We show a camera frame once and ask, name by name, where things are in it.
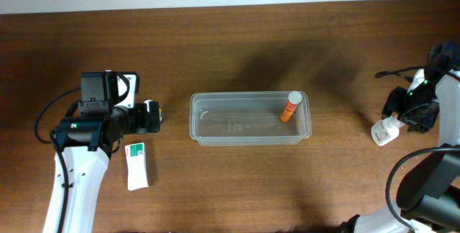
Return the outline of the white plastic bottle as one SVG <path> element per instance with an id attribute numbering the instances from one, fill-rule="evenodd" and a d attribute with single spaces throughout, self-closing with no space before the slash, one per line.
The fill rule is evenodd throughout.
<path id="1" fill-rule="evenodd" d="M 404 126 L 396 116 L 381 119 L 371 128 L 372 139 L 378 146 L 386 145 L 399 136 L 400 128 Z"/>

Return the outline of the orange tube white cap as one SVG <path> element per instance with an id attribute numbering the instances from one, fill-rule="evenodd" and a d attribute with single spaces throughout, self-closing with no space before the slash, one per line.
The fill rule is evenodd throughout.
<path id="1" fill-rule="evenodd" d="M 280 115 L 282 122 L 289 122 L 298 104 L 302 101 L 303 96 L 299 91 L 291 91 L 287 97 L 287 103 Z"/>

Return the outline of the dark brown bottle white cap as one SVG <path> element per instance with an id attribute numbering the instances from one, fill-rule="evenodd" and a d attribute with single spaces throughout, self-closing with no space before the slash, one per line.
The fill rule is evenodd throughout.
<path id="1" fill-rule="evenodd" d="M 146 105 L 147 112 L 149 114 L 157 114 L 158 122 L 159 124 L 161 124 L 163 121 L 164 114 L 162 112 L 160 104 L 157 101 L 152 101 L 152 100 L 146 100 L 144 101 L 144 104 Z"/>

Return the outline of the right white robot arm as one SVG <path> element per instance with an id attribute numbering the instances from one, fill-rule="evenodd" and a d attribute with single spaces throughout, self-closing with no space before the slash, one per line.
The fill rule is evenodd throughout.
<path id="1" fill-rule="evenodd" d="M 459 231 L 459 188 L 452 184 L 459 177 L 459 44 L 434 45 L 413 70 L 409 88 L 391 91 L 372 138 L 383 146 L 403 126 L 426 133 L 438 123 L 438 144 L 402 157 L 387 177 L 386 206 L 350 218 L 337 232 Z"/>

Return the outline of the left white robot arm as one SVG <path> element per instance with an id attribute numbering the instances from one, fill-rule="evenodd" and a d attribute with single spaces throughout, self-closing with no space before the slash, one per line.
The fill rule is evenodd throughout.
<path id="1" fill-rule="evenodd" d="M 44 232 L 91 232 L 111 156 L 124 136 L 157 133 L 163 119 L 158 102 L 135 101 L 135 72 L 83 73 L 78 90 L 81 98 L 50 130 L 55 174 Z"/>

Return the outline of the clear plastic container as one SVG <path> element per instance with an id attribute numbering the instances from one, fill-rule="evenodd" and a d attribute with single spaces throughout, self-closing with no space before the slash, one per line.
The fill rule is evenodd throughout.
<path id="1" fill-rule="evenodd" d="M 289 122 L 280 116 L 288 91 L 195 93 L 190 98 L 190 137 L 202 146 L 297 145 L 312 135 L 308 96 Z"/>

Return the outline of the white green medicine box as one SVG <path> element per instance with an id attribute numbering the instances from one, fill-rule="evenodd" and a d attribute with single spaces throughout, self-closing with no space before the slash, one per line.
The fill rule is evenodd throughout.
<path id="1" fill-rule="evenodd" d="M 145 144 L 143 142 L 124 147 L 127 164 L 127 188 L 135 191 L 149 187 Z"/>

